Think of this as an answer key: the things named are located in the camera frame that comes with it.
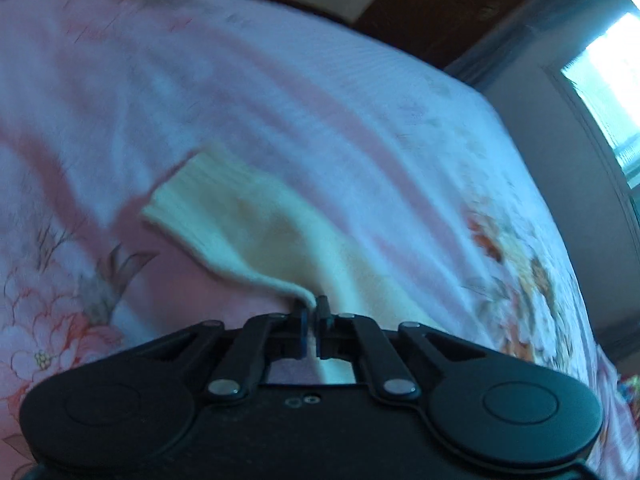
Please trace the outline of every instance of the pink bedsheet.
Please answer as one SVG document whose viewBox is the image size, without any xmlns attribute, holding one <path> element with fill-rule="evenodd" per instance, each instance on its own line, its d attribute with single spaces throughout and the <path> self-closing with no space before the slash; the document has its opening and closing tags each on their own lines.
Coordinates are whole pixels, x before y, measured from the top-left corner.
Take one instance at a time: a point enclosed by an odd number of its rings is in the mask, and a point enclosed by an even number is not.
<svg viewBox="0 0 640 480">
<path fill-rule="evenodd" d="M 258 0 L 0 0 L 0 478 L 33 463 L 16 417 L 35 383 L 203 319 L 286 309 L 138 219 L 213 139 L 323 211 L 446 330 L 588 384 L 606 410 L 590 465 L 635 478 L 616 372 L 493 109 Z"/>
</svg>

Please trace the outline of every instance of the pink flower print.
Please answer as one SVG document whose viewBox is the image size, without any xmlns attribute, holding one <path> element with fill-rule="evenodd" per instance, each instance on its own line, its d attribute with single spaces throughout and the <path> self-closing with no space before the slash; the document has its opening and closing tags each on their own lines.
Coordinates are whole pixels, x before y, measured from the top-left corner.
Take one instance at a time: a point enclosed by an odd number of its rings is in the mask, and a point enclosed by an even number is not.
<svg viewBox="0 0 640 480">
<path fill-rule="evenodd" d="M 0 439 L 19 433 L 20 404 L 36 384 L 120 345 L 116 329 L 90 325 L 75 288 L 72 276 L 54 262 L 45 272 L 15 267 L 6 280 L 0 296 Z"/>
</svg>

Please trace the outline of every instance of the bright window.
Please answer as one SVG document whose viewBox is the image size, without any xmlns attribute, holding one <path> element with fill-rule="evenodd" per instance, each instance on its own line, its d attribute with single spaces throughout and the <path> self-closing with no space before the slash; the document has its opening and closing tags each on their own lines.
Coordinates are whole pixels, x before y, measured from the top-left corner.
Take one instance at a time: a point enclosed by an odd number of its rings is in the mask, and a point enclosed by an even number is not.
<svg viewBox="0 0 640 480">
<path fill-rule="evenodd" d="M 640 9 L 640 0 L 632 0 Z M 640 14 L 625 14 L 562 69 L 633 189 L 640 186 Z"/>
</svg>

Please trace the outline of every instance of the window frame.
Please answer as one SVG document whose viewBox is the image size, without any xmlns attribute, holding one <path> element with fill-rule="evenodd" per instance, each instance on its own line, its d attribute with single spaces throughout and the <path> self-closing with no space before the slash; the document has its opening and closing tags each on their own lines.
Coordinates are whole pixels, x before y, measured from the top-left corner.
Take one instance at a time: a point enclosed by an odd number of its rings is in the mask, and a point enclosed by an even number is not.
<svg viewBox="0 0 640 480">
<path fill-rule="evenodd" d="M 640 186 L 636 186 L 634 189 L 630 188 L 614 151 L 607 142 L 596 119 L 580 98 L 578 92 L 575 91 L 574 86 L 562 73 L 562 69 L 568 63 L 580 56 L 596 38 L 600 37 L 611 25 L 627 13 L 634 14 L 640 18 L 640 9 L 636 7 L 632 0 L 626 0 L 617 7 L 615 12 L 612 12 L 606 20 L 603 20 L 597 30 L 585 35 L 581 41 L 567 45 L 551 63 L 541 68 L 561 98 L 568 105 L 575 118 L 583 126 L 598 158 L 604 168 L 606 168 L 609 179 L 616 191 L 618 201 L 620 202 L 620 207 L 625 215 L 629 231 L 632 233 L 636 251 L 640 254 L 640 211 L 636 209 L 636 204 L 634 203 L 634 200 L 638 200 L 638 204 L 640 205 Z"/>
</svg>

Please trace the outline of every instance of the bed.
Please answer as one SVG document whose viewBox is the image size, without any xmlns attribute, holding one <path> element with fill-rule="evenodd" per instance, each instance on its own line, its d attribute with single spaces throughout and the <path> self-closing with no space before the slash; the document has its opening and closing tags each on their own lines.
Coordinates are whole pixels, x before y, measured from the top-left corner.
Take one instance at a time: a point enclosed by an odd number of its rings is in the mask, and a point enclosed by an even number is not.
<svg viewBox="0 0 640 480">
<path fill-rule="evenodd" d="M 38 382 L 286 311 L 140 221 L 209 142 L 311 202 L 444 330 L 590 386 L 606 422 L 589 465 L 637 476 L 562 239 L 480 94 L 260 0 L 0 0 L 0 30 L 0 478 L 33 466 L 17 413 Z"/>
</svg>

